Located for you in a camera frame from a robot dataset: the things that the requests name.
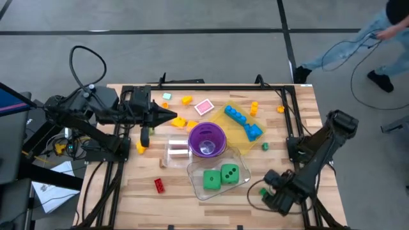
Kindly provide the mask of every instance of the purple bowl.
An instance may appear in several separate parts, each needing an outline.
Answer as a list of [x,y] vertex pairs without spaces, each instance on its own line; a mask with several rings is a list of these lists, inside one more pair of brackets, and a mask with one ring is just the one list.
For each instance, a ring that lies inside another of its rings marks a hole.
[[193,154],[204,158],[220,155],[227,145],[227,139],[223,129],[211,122],[196,125],[190,131],[187,142]]

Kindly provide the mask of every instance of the white paper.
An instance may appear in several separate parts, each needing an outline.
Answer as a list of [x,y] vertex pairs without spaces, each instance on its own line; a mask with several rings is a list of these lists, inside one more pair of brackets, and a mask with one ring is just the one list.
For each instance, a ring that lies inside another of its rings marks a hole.
[[[55,166],[51,170],[56,171],[56,172],[64,172],[65,174],[74,176],[74,172],[72,171],[72,165],[71,165],[71,162],[69,161],[64,162],[58,166]],[[61,206],[65,201],[69,200],[71,197],[79,193],[79,191],[76,191],[76,190],[72,190],[68,188],[60,188],[54,185],[48,185],[48,184],[38,183],[38,182],[31,182],[31,183],[33,184],[33,187],[38,195],[38,198],[40,199],[40,202],[43,204],[43,209],[45,213],[50,213],[54,211],[56,208]],[[64,197],[64,196],[67,196],[67,197],[61,198],[61,199],[53,199],[49,201],[52,198],[59,198],[59,197]]]

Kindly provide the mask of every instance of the red block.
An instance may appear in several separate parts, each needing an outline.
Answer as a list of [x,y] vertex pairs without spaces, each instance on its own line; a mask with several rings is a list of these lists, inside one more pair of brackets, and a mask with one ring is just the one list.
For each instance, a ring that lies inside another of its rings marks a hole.
[[162,183],[162,180],[160,178],[155,180],[155,186],[159,194],[165,192],[164,184]]

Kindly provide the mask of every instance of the gray floor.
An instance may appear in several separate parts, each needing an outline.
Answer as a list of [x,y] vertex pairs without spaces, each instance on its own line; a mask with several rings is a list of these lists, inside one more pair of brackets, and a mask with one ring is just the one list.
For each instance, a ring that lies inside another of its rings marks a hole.
[[[371,20],[386,0],[285,0],[289,28],[358,28]],[[13,0],[0,21],[0,31],[57,31],[104,29],[183,29],[214,27],[280,28],[276,1],[270,0]],[[291,34],[298,64],[325,52],[353,34]],[[34,98],[66,95],[77,85],[68,68],[73,45],[86,45],[108,64],[106,83],[203,78],[206,82],[248,83],[260,73],[267,82],[290,83],[283,35],[190,34],[104,36],[0,36],[1,82]],[[392,62],[403,51],[400,44],[380,47],[357,70],[353,87],[365,102],[395,107],[409,102],[409,79],[395,77],[395,91],[381,92],[364,76]],[[356,102],[350,92],[353,67],[359,54],[335,72],[316,70],[318,106],[325,119],[341,109],[360,120],[356,138],[335,155],[337,181],[349,226],[356,229],[408,229],[409,147],[402,132],[385,135],[380,125],[409,114],[409,109],[375,111]],[[100,63],[84,52],[75,57],[84,82],[100,74]],[[70,227],[76,199],[37,221],[36,229]]]

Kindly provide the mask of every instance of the wooden tabletop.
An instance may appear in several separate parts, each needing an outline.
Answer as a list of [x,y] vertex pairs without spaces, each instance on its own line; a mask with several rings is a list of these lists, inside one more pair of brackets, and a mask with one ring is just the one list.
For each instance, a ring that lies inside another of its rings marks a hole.
[[[117,93],[121,92],[121,84],[109,84]],[[318,106],[312,86],[295,86],[297,92],[298,107],[302,123],[310,132],[315,132],[322,126]],[[262,140],[246,154],[245,163],[251,170],[249,183],[217,195],[209,200],[200,201],[194,194],[186,169],[159,167],[159,160],[164,156],[166,141],[163,134],[186,134],[184,130],[178,130],[166,122],[155,129],[155,135],[150,137],[150,147],[145,154],[139,155],[135,143],[139,139],[139,127],[131,130],[132,145],[130,156],[125,163],[121,182],[118,212],[116,214],[115,229],[166,229],[169,224],[176,229],[236,229],[237,225],[243,225],[245,229],[303,229],[304,224],[301,215],[288,215],[282,217],[278,213],[258,211],[248,205],[246,200],[247,189],[255,181],[263,178],[269,169],[278,173],[286,169],[293,169],[293,164],[288,159],[285,138],[288,133],[283,114],[276,110],[281,105],[281,99],[273,91],[152,91],[151,97],[160,105],[163,102],[163,93],[171,93],[172,99],[167,101],[169,109],[177,112],[180,116],[199,122],[207,121],[212,114],[224,105],[228,100],[235,101],[243,109],[250,109],[251,102],[259,103],[256,119],[266,126],[266,133]],[[193,102],[189,106],[181,104],[181,98],[186,95],[193,96]],[[201,117],[194,109],[195,104],[204,99],[210,99],[215,109]],[[294,115],[294,133],[297,131]],[[106,133],[112,133],[112,125],[99,126]],[[268,142],[270,149],[261,150],[261,143]],[[84,190],[91,173],[97,163],[87,166],[81,196],[77,210],[81,213]],[[89,188],[86,201],[86,215],[92,210],[99,200],[104,183],[107,163],[104,163],[96,172]],[[161,178],[166,192],[158,194],[154,180]],[[257,185],[250,194],[253,203],[263,206],[258,191],[266,187],[264,183]],[[321,174],[321,183],[318,194],[320,200],[342,225],[346,225],[341,198],[334,172],[324,167]],[[111,200],[108,200],[104,214],[104,224],[108,224]],[[293,205],[292,211],[300,210]]]

